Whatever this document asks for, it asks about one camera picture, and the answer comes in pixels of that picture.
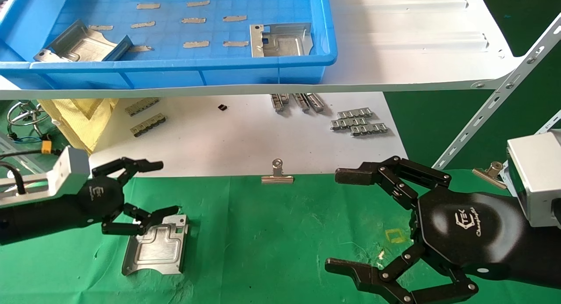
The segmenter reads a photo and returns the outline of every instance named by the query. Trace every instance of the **black cable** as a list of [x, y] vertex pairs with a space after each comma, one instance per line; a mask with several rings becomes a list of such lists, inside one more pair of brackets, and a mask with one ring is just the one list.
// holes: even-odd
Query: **black cable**
[[3, 153], [3, 154], [0, 154], [0, 160], [3, 160], [4, 158], [8, 158], [8, 157], [11, 157], [11, 156], [24, 156], [24, 155], [27, 155], [27, 154], [40, 154], [40, 153], [41, 153], [41, 150]]
[[18, 194], [25, 194], [24, 179], [22, 178], [18, 169], [7, 162], [0, 162], [0, 167], [5, 167], [7, 170], [14, 174], [14, 180], [16, 180], [16, 187], [18, 188]]

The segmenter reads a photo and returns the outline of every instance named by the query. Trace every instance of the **robotic arm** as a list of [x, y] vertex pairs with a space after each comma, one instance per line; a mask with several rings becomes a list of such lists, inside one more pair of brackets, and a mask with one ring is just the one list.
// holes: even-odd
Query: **robotic arm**
[[[401, 178], [430, 190], [419, 198]], [[351, 277], [358, 290], [391, 304], [462, 302], [479, 290], [466, 275], [561, 288], [559, 228], [531, 227], [515, 198], [453, 192], [450, 181], [450, 175], [398, 156], [337, 170], [335, 182], [377, 184], [413, 210], [413, 245], [382, 270], [334, 258], [326, 260], [325, 270]], [[451, 283], [411, 292], [401, 287], [397, 279], [421, 259]]]
[[[71, 228], [102, 224], [103, 234], [143, 235], [165, 216], [176, 214], [178, 206], [147, 212], [124, 202], [123, 186], [138, 172], [161, 170], [162, 162], [120, 158], [92, 169], [88, 180], [88, 157], [82, 150], [66, 148], [53, 170], [45, 174], [23, 176], [24, 184], [47, 182], [46, 186], [24, 188], [0, 196], [0, 245], [28, 240]], [[124, 172], [115, 180], [107, 175]], [[11, 178], [0, 180], [0, 186], [15, 184]], [[140, 224], [115, 223], [123, 212]]]

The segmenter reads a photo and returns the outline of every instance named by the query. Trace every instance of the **cable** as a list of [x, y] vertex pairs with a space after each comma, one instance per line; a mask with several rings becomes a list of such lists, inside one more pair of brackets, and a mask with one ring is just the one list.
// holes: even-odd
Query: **cable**
[[25, 156], [27, 154], [41, 154], [41, 150], [31, 150], [31, 151], [21, 151], [21, 152], [12, 152], [12, 153], [4, 153], [2, 154], [2, 156], [0, 157], [0, 160], [3, 160], [4, 158], [9, 158], [12, 156]]
[[18, 169], [16, 169], [14, 166], [12, 166], [10, 163], [7, 162], [0, 162], [0, 167], [4, 167], [10, 172], [12, 172], [12, 174], [14, 174], [14, 180], [16, 180], [16, 187], [18, 188], [18, 194], [25, 194], [24, 179], [22, 178], [20, 172], [18, 172]]
[[28, 144], [28, 143], [40, 143], [42, 142], [42, 140], [40, 138], [37, 138], [36, 136], [24, 136], [21, 138], [17, 138], [16, 140], [14, 140], [14, 143], [17, 144]]

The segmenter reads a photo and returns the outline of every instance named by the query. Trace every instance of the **yellow cloth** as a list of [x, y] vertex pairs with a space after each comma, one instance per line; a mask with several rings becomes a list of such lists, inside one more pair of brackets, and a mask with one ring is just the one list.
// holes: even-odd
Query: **yellow cloth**
[[119, 99], [38, 100], [74, 148], [91, 154]]

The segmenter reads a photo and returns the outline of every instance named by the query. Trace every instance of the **plastic bin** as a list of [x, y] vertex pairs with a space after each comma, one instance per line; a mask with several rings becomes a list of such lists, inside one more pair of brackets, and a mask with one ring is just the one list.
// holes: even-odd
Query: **plastic bin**
[[[318, 84], [325, 66], [335, 63], [337, 46], [329, 0], [14, 0], [0, 22], [0, 74], [24, 89], [129, 89], [226, 84]], [[160, 3], [157, 9], [137, 4]], [[223, 17], [247, 15], [224, 22]], [[203, 24], [183, 18], [206, 18]], [[118, 43], [128, 35], [152, 51], [127, 53], [115, 62], [34, 62], [77, 19], [111, 25], [100, 31]], [[156, 21], [152, 27], [134, 23]], [[224, 41], [250, 41], [250, 25], [311, 22], [310, 55], [251, 57], [251, 44], [225, 47]], [[184, 42], [208, 40], [204, 48]]]

